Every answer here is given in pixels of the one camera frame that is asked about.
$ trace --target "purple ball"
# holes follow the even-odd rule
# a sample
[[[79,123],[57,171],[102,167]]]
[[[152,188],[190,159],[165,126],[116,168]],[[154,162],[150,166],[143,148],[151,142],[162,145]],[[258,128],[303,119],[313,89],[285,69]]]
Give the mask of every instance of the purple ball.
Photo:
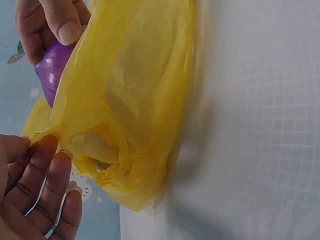
[[[47,49],[41,62],[34,68],[40,79],[45,99],[51,108],[54,106],[61,75],[75,46],[75,44],[64,46],[55,40]]]

